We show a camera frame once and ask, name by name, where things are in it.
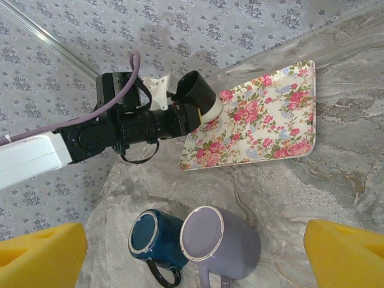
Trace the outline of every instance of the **floral tray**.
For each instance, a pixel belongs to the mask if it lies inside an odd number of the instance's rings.
[[[313,61],[302,61],[219,93],[224,109],[187,136],[181,170],[309,155],[316,140]]]

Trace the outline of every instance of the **purple mug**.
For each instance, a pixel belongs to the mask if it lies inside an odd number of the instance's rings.
[[[221,276],[221,288],[248,276],[260,260],[257,230],[235,214],[214,206],[189,213],[180,233],[181,251],[199,267],[201,288],[211,288],[209,273]]]

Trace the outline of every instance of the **gray marble countertop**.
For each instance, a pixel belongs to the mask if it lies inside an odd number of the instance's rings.
[[[185,218],[200,205],[224,207],[259,230],[262,257],[232,287],[316,287],[302,244],[322,218],[384,232],[384,4],[322,28],[210,77],[232,88],[302,59],[317,66],[317,142],[309,157],[192,172],[178,169],[185,139],[163,142],[150,162],[117,161],[86,225],[88,254],[78,287],[160,287],[128,252],[145,209]],[[142,147],[129,153],[141,154]],[[199,287],[188,264],[180,287]],[[211,276],[212,288],[219,287]]]

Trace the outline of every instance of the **blue mug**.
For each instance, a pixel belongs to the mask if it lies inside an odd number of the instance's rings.
[[[132,225],[128,247],[134,258],[145,261],[156,280],[165,288],[180,284],[180,270],[188,259],[180,248],[180,231],[183,221],[156,209],[139,215]],[[169,283],[157,267],[171,270],[175,278]]]

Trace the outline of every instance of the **mug handle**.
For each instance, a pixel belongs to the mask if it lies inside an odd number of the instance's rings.
[[[211,282],[209,280],[209,270],[207,267],[199,267],[199,277],[201,288],[211,288]],[[230,288],[232,279],[227,276],[220,277],[220,288]]]
[[[165,288],[175,288],[177,286],[179,286],[180,282],[181,282],[181,273],[180,273],[180,270],[175,270],[175,269],[171,269],[172,271],[172,274],[173,274],[173,277],[175,278],[175,282],[174,283],[169,283],[160,273],[160,271],[158,270],[155,262],[152,260],[152,259],[148,259],[146,261],[148,267],[149,267],[149,270],[151,270],[153,276],[155,277],[155,279],[159,282],[160,285],[162,285],[163,287]]]

